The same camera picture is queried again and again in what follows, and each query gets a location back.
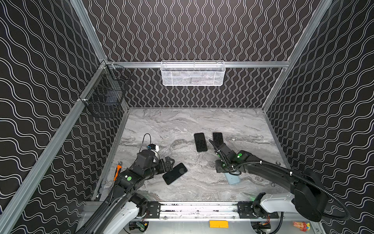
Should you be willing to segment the black phone purple edge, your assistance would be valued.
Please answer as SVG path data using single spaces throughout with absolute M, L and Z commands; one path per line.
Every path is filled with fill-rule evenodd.
M 216 144 L 216 146 L 221 146 L 224 143 L 223 134 L 221 132 L 213 132 L 213 141 Z

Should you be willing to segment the black phone screen up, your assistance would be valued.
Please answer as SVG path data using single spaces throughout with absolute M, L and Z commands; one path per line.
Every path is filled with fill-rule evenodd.
M 178 178 L 183 176 L 187 172 L 187 168 L 183 163 L 176 165 L 171 171 L 163 174 L 163 180 L 167 185 L 171 185 Z

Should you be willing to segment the light blue phone case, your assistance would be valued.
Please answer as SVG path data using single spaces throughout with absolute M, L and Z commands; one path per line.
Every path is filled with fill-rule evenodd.
M 229 185 L 236 185 L 241 182 L 238 175 L 232 175 L 230 173 L 224 173 Z

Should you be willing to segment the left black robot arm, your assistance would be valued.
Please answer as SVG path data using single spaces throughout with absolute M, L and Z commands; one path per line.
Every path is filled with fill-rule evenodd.
M 174 159 L 161 159 L 154 149 L 145 149 L 137 153 L 135 162 L 117 176 L 108 196 L 76 233 L 103 234 L 121 208 L 131 200 L 146 180 L 170 172 L 174 165 Z

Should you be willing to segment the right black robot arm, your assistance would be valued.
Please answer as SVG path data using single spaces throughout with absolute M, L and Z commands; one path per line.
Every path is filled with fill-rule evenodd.
M 298 213 L 309 221 L 319 222 L 323 217 L 347 221 L 351 214 L 346 205 L 326 190 L 318 176 L 312 171 L 296 172 L 267 162 L 247 151 L 238 153 L 226 144 L 218 145 L 210 141 L 215 153 L 218 173 L 229 173 L 234 176 L 249 173 L 259 176 L 287 192 L 271 195 L 259 193 L 251 203 L 248 211 L 255 217 L 265 217 L 275 212 Z

